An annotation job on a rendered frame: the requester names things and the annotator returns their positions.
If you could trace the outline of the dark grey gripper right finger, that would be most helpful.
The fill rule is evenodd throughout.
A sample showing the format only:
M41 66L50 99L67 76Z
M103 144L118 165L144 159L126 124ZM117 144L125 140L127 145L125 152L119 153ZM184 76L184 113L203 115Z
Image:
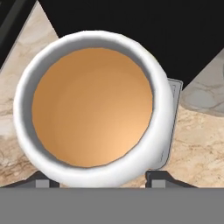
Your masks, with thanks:
M146 188L194 188L194 185L175 179L168 171L147 171L145 178Z

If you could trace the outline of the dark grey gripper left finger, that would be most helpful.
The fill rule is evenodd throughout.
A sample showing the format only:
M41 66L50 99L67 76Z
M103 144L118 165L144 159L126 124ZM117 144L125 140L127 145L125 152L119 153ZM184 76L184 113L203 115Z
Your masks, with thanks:
M59 188L60 184L49 179L41 171L34 172L29 178L5 186L19 188Z

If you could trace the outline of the white mug of coffee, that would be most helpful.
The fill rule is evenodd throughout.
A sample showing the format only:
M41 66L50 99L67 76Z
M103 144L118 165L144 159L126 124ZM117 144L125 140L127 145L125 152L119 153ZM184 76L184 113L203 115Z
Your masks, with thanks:
M163 68L136 41L80 31L30 62L13 118L24 154L49 179L118 187L165 165L173 95Z

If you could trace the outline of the grey coffee machine tray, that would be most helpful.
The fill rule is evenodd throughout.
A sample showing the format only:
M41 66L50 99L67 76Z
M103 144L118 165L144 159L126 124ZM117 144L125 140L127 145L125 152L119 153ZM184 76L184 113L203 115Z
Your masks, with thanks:
M161 156L160 162L157 163L153 167L153 170L162 169L169 161L170 154L172 151L172 141L173 141L174 133L175 133L176 119L177 119L177 114L179 109L179 98L180 98L182 87L183 87L183 82L181 80L168 79L168 81L171 86L171 91L173 94L173 108L174 108L173 126L172 126L172 131L170 136L170 142L166 145L166 149L164 150L164 153Z

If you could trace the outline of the black coffee machine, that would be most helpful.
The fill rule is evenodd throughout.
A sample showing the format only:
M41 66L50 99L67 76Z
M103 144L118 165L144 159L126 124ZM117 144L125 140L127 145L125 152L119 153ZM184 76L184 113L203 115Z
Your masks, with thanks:
M224 49L224 0L38 1L60 38L85 30L121 33L185 85Z

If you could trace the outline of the black appliance with grey edge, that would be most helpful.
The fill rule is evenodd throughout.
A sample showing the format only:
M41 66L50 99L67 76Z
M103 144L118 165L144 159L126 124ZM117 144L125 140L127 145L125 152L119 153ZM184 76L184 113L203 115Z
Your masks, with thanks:
M37 0L0 0L0 69Z

